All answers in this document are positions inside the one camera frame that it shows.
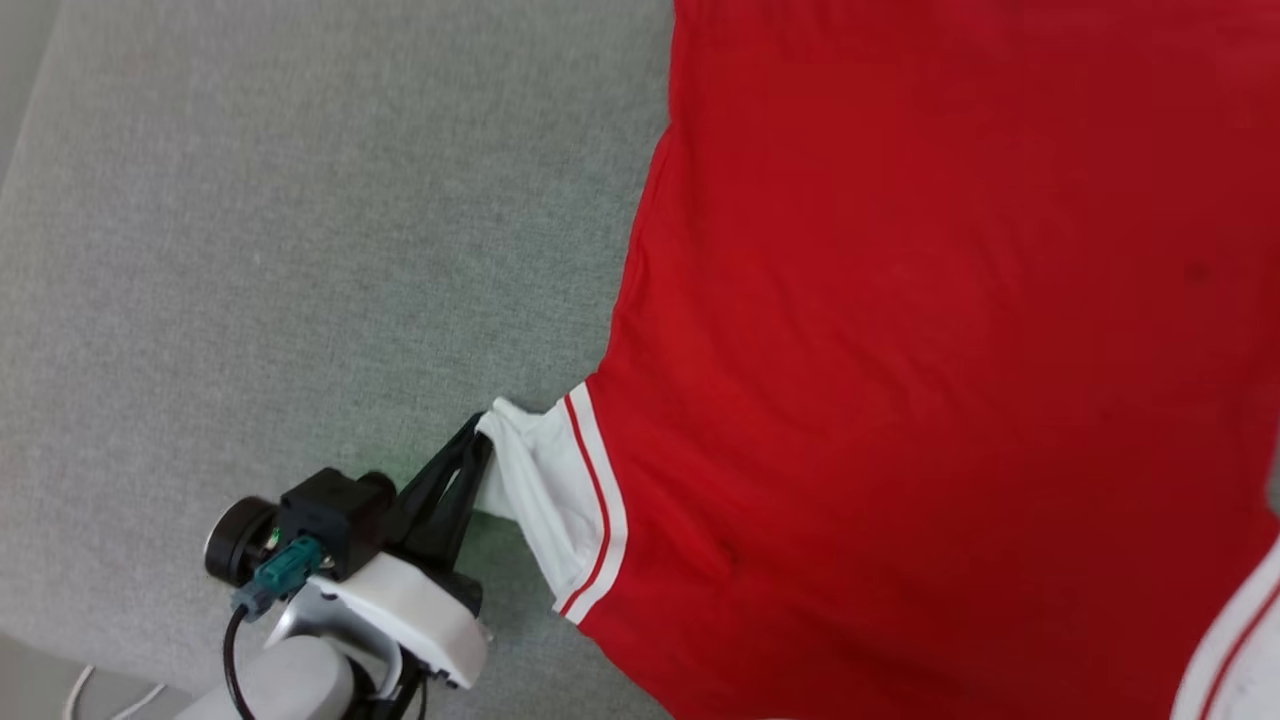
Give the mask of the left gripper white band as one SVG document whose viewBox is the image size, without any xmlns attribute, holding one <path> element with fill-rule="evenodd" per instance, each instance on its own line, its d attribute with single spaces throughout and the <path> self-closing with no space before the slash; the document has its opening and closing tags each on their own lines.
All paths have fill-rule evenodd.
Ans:
<svg viewBox="0 0 1280 720">
<path fill-rule="evenodd" d="M 398 493 L 384 523 L 388 547 L 419 547 L 438 571 L 460 556 L 493 443 L 476 413 Z M 342 582 L 315 575 L 357 618 L 458 688 L 472 689 L 486 665 L 489 634 L 454 596 L 410 562 L 379 553 Z"/>
</svg>

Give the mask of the grey fabric sofa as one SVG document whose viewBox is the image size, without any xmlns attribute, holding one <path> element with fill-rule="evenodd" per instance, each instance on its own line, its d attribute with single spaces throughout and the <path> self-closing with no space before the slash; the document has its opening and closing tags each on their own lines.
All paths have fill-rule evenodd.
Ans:
<svg viewBox="0 0 1280 720">
<path fill-rule="evenodd" d="M 218 515 L 600 365 L 675 0 L 61 0 L 0 188 L 0 635 L 198 692 Z M 664 707 L 486 501 L 440 720 Z"/>
</svg>

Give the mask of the black round left light module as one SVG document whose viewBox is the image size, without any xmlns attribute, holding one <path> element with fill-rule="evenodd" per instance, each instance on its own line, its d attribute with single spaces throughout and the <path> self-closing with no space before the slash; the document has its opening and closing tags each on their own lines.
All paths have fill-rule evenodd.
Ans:
<svg viewBox="0 0 1280 720">
<path fill-rule="evenodd" d="M 215 523 L 205 542 L 204 566 L 214 579 L 238 588 L 276 551 L 278 506 L 250 496 L 237 500 Z"/>
</svg>

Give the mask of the red and white sports jersey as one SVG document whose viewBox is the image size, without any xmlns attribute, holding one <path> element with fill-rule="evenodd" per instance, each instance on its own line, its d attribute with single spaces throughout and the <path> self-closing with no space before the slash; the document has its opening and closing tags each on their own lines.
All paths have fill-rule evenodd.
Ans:
<svg viewBox="0 0 1280 720">
<path fill-rule="evenodd" d="M 1280 720 L 1280 0 L 675 0 L 486 501 L 678 720 Z"/>
</svg>

